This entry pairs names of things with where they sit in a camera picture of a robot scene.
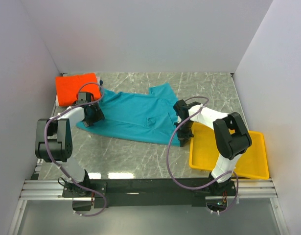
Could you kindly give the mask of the teal t shirt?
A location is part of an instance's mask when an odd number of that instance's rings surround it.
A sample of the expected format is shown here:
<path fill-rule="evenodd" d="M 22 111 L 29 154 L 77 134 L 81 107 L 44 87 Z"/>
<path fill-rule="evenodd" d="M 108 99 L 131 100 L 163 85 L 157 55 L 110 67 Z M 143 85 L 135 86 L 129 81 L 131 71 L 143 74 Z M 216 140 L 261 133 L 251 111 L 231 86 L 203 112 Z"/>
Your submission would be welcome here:
<path fill-rule="evenodd" d="M 178 101 L 168 83 L 149 88 L 148 94 L 105 90 L 99 106 L 104 120 L 77 128 L 105 137 L 184 146 L 173 132 L 178 121 L 173 108 Z"/>

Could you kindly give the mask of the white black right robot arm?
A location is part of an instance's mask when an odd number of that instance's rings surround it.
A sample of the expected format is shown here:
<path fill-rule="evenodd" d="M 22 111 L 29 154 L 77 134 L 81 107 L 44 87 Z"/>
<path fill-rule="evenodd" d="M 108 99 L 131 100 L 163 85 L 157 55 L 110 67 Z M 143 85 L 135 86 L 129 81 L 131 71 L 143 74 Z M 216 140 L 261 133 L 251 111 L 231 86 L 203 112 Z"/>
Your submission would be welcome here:
<path fill-rule="evenodd" d="M 194 137 L 191 128 L 195 122 L 214 131 L 219 157 L 209 174 L 209 182 L 204 187 L 193 187 L 192 190 L 205 188 L 211 195 L 220 195 L 233 186 L 232 174 L 235 166 L 242 154 L 252 145 L 252 139 L 241 115 L 237 112 L 222 113 L 196 101 L 187 104 L 183 99 L 177 101 L 173 109 L 177 115 L 173 135 L 177 136 L 181 147 Z"/>

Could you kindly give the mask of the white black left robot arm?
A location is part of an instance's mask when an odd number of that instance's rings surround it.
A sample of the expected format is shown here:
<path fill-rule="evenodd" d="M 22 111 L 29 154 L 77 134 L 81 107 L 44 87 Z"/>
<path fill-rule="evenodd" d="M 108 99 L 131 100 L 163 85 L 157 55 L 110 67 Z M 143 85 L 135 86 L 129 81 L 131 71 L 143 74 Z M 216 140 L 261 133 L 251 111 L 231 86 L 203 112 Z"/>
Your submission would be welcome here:
<path fill-rule="evenodd" d="M 63 115 L 50 120 L 42 118 L 37 121 L 35 138 L 35 155 L 47 163 L 53 163 L 64 170 L 63 187 L 75 196 L 91 195 L 92 186 L 88 173 L 72 157 L 71 128 L 77 123 L 91 127 L 103 120 L 104 114 L 90 92 L 79 92 L 77 100 Z"/>

